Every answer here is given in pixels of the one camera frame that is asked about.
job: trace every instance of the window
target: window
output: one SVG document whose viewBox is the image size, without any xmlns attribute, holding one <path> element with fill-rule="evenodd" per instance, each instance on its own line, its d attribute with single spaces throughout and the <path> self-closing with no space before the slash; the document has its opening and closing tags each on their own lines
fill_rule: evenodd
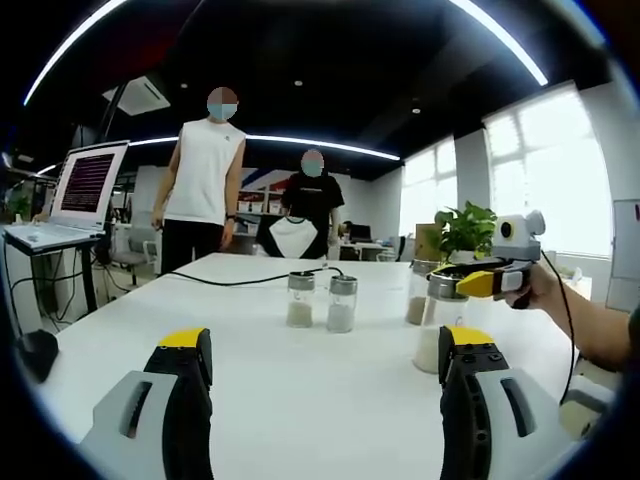
<svg viewBox="0 0 640 480">
<path fill-rule="evenodd" d="M 538 209 L 544 248 L 610 256 L 611 194 L 604 157 L 578 92 L 561 88 L 486 121 L 492 208 Z"/>
<path fill-rule="evenodd" d="M 438 210 L 457 205 L 456 151 L 449 138 L 406 161 L 399 234 L 415 234 L 416 224 L 433 223 Z"/>
</svg>

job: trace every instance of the ceiling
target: ceiling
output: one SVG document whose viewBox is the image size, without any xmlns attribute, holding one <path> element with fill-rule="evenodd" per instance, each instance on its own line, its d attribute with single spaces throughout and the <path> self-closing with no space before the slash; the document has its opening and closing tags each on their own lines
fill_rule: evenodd
<svg viewBox="0 0 640 480">
<path fill-rule="evenodd" d="M 9 148 L 35 158 L 20 168 L 61 161 L 76 125 L 101 124 L 101 94 L 141 75 L 154 79 L 171 107 L 135 117 L 117 111 L 109 139 L 176 135 L 185 121 L 204 117 L 209 92 L 226 85 L 240 99 L 232 123 L 247 133 L 402 158 L 476 130 L 486 115 L 541 90 L 499 40 L 446 0 L 129 0 L 72 47 L 22 108 L 51 52 L 101 3 L 47 2 L 35 20 L 28 6 L 12 7 L 29 42 L 14 40 L 24 48 L 11 54 L 16 72 L 5 90 L 13 95 L 1 127 Z M 545 88 L 607 80 L 601 55 L 544 2 L 475 3 L 536 61 Z M 245 166 L 295 169 L 306 148 L 250 141 Z M 171 149 L 132 147 L 123 169 L 166 165 Z M 330 170 L 366 180 L 399 165 L 322 151 Z"/>
</svg>

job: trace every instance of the green leaves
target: green leaves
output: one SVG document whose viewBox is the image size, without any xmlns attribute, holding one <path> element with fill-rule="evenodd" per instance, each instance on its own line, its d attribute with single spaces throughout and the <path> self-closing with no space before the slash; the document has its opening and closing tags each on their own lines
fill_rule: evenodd
<svg viewBox="0 0 640 480">
<path fill-rule="evenodd" d="M 456 250 L 489 253 L 496 214 L 471 202 L 466 202 L 464 212 L 455 208 L 448 209 L 449 212 L 436 213 L 435 223 L 442 229 L 442 240 L 439 246 L 432 246 L 439 248 L 447 258 Z"/>
</svg>

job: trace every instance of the white tank top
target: white tank top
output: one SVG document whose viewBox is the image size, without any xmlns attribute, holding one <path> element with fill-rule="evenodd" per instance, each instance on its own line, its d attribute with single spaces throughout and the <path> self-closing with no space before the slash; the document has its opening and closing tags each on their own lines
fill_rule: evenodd
<svg viewBox="0 0 640 480">
<path fill-rule="evenodd" d="M 187 122 L 180 165 L 164 218 L 224 225 L 226 175 L 245 134 L 230 123 Z"/>
</svg>

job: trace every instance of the person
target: person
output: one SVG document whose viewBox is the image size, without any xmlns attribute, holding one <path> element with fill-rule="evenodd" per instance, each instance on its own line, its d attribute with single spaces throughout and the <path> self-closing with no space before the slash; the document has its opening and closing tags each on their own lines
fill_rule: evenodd
<svg viewBox="0 0 640 480">
<path fill-rule="evenodd" d="M 304 218 L 313 223 L 318 233 L 306 256 L 320 258 L 327 254 L 329 245 L 338 243 L 338 208 L 344 205 L 344 199 L 336 179 L 326 172 L 323 174 L 324 158 L 318 150 L 306 151 L 300 166 L 302 171 L 289 178 L 282 206 L 287 217 Z"/>
<path fill-rule="evenodd" d="M 246 142 L 228 122 L 237 108 L 231 89 L 216 88 L 207 98 L 209 116 L 180 131 L 151 219 L 163 229 L 163 274 L 190 263 L 194 251 L 201 258 L 231 243 Z"/>
<path fill-rule="evenodd" d="M 640 305 L 629 315 L 596 305 L 571 288 L 564 291 L 576 347 L 587 360 L 620 372 L 622 378 L 609 410 L 581 448 L 551 478 L 600 478 L 601 472 L 606 472 L 608 478 L 625 478 L 636 468 L 637 443 L 629 439 L 635 438 L 640 429 Z M 528 292 L 530 308 L 545 311 L 570 336 L 569 317 L 557 278 L 534 265 L 529 285 L 506 294 L 505 300 L 513 306 Z"/>
</svg>

